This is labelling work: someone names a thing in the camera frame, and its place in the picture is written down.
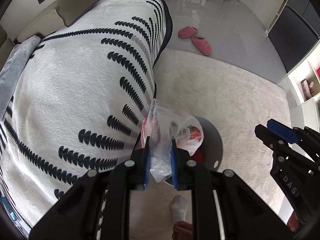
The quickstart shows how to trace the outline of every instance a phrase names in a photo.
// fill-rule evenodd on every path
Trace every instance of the kitchen cabinet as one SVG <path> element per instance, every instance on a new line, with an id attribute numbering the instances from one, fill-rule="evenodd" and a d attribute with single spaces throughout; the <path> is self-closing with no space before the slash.
<path id="1" fill-rule="evenodd" d="M 318 37 L 296 12 L 286 6 L 269 33 L 289 72 L 316 44 Z"/>
<path id="2" fill-rule="evenodd" d="M 300 16 L 303 15 L 309 4 L 309 0 L 288 0 L 287 5 L 294 9 Z"/>
<path id="3" fill-rule="evenodd" d="M 287 72 L 317 43 L 320 18 L 309 0 L 288 0 L 268 36 Z"/>
<path id="4" fill-rule="evenodd" d="M 311 2 L 308 4 L 302 18 L 312 27 L 318 36 L 320 36 L 320 17 L 313 8 Z"/>

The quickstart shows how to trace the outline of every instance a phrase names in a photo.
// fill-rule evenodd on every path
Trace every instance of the gray towel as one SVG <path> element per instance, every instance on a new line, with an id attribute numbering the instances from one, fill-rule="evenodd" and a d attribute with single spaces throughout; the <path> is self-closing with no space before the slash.
<path id="1" fill-rule="evenodd" d="M 10 98 L 16 89 L 20 75 L 30 55 L 38 46 L 40 38 L 32 36 L 22 44 L 17 44 L 11 51 L 7 62 L 0 72 L 0 117 L 4 116 Z"/>

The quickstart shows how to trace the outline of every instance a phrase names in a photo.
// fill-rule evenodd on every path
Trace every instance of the foot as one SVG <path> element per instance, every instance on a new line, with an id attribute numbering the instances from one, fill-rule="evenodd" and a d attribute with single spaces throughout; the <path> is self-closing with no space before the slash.
<path id="1" fill-rule="evenodd" d="M 173 224 L 186 221 L 188 203 L 182 196 L 176 196 L 171 202 Z"/>

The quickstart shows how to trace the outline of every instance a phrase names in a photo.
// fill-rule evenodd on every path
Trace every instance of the wall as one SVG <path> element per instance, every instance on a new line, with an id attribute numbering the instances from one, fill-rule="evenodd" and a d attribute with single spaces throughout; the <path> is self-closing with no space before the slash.
<path id="1" fill-rule="evenodd" d="M 45 0 L 41 4 L 38 0 L 12 0 L 0 20 L 0 24 L 14 39 L 43 9 L 55 0 Z"/>
<path id="2" fill-rule="evenodd" d="M 284 0 L 244 0 L 246 6 L 258 17 L 266 28 L 276 16 Z"/>

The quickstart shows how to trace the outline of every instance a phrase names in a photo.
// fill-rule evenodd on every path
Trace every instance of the white shelf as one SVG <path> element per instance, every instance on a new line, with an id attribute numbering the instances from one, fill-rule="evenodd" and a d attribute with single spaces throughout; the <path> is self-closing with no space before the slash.
<path id="1" fill-rule="evenodd" d="M 288 73 L 288 77 L 301 103 L 305 126 L 320 132 L 320 77 L 317 73 L 318 68 L 320 68 L 320 41 Z M 301 81 L 304 79 L 309 83 L 314 83 L 315 95 L 310 99 L 306 99 L 302 91 Z"/>

